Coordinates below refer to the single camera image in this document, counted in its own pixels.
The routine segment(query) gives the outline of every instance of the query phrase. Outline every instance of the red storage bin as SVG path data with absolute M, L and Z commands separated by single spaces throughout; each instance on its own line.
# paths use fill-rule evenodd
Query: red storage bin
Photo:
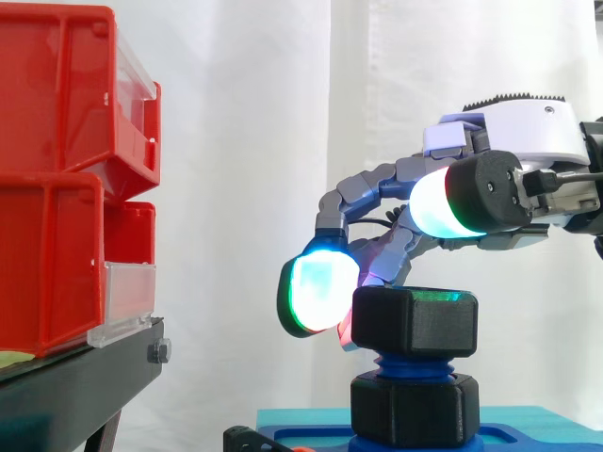
M 108 198 L 159 184 L 161 90 L 105 7 L 0 3 L 1 171 L 86 171 Z
M 93 174 L 0 174 L 0 352 L 44 356 L 90 341 L 90 330 L 101 347 L 125 335 L 124 321 L 145 327 L 155 209 L 103 200 Z

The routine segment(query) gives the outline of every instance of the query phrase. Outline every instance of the blue light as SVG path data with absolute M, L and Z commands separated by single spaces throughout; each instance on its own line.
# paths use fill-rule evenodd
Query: blue light
M 293 265 L 289 298 L 296 321 L 310 331 L 337 325 L 351 309 L 360 267 L 341 251 L 315 250 Z
M 409 207 L 416 226 L 425 234 L 437 238 L 477 237 L 454 217 L 446 196 L 448 167 L 431 172 L 419 179 L 411 192 Z

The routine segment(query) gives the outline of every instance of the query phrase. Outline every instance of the bolt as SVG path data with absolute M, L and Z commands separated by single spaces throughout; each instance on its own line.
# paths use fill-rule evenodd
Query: bolt
M 170 361 L 171 357 L 171 340 L 167 337 L 157 339 L 153 348 L 153 363 L 165 364 Z

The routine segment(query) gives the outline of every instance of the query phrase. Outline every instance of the black shelf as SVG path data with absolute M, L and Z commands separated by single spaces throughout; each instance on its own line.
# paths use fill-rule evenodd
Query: black shelf
M 0 451 L 111 450 L 122 407 L 161 374 L 163 319 L 104 348 L 81 347 L 0 371 Z

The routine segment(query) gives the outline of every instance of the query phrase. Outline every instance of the white backdrop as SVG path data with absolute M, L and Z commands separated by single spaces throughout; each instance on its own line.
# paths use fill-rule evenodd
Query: white backdrop
M 288 337 L 281 265 L 327 187 L 420 149 L 464 103 L 529 90 L 603 115 L 590 0 L 112 0 L 163 86 L 157 313 L 172 361 L 123 411 L 117 451 L 221 450 L 259 408 L 345 406 L 371 353 Z M 378 229 L 364 229 L 367 233 Z M 603 428 L 602 263 L 553 232 L 508 253 L 433 251 L 409 283 L 474 291 L 483 404 L 538 404 Z

